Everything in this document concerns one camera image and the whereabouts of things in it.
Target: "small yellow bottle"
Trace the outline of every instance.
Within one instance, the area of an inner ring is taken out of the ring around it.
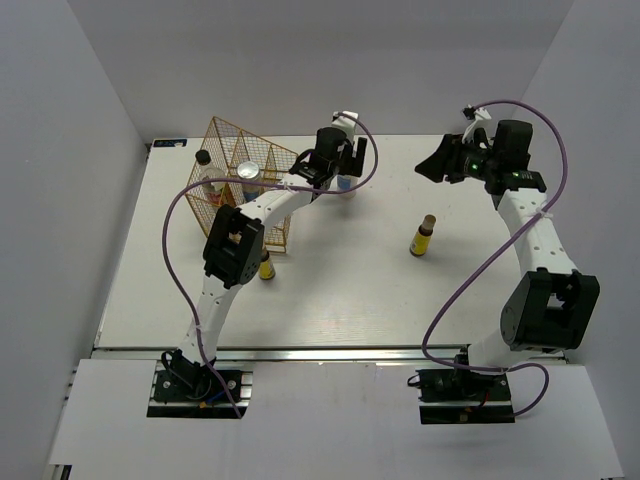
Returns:
[[[436,224],[436,217],[433,215],[427,215],[422,221],[422,225],[418,227],[418,231],[413,237],[409,251],[414,257],[421,257],[427,253],[429,248],[429,242],[431,241],[431,235],[433,234],[433,227]]]
[[[260,269],[258,275],[261,280],[271,280],[276,276],[276,269],[273,267],[271,255],[266,248],[262,247],[262,258],[260,260]]]

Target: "silver can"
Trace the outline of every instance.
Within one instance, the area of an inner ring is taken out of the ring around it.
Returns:
[[[238,177],[243,180],[250,180],[252,182],[259,182],[262,178],[262,172],[256,162],[248,161],[242,162],[238,165]],[[242,184],[242,193],[246,202],[255,200],[260,196],[260,188],[257,185]]]

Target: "black bottle cap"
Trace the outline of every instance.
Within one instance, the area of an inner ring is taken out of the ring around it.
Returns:
[[[198,150],[196,152],[196,162],[199,165],[208,165],[211,163],[211,155],[209,155],[208,150]]]

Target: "wire basket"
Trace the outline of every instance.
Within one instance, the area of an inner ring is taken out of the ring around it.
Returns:
[[[213,117],[202,142],[203,150],[208,150],[211,163],[222,170],[226,177],[238,178],[238,165],[246,161],[258,164],[264,183],[278,183],[289,171],[298,154],[288,150],[251,132],[233,125],[221,118]],[[200,178],[200,165],[195,162],[189,183],[195,183]],[[196,187],[186,195],[191,210],[196,216],[205,235],[209,235],[213,219],[220,205],[207,200],[202,186]],[[238,206],[245,203],[242,185],[226,183],[223,189],[221,204],[229,203]],[[265,245],[272,253],[287,252],[287,238],[291,226],[291,216],[288,215],[268,232],[265,232]]]

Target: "gray wall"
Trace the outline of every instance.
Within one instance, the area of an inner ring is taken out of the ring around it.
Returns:
[[[0,145],[0,476],[33,480],[145,158],[64,0],[0,2]]]
[[[602,293],[583,347],[627,478],[640,478],[640,3],[577,0],[524,100],[557,123],[569,152],[569,184],[555,209],[565,247]],[[532,168],[557,186],[559,155],[536,127]]]
[[[522,97],[572,2],[69,3],[149,141],[201,136],[214,114],[308,135],[340,108],[376,133],[448,131],[466,103]]]

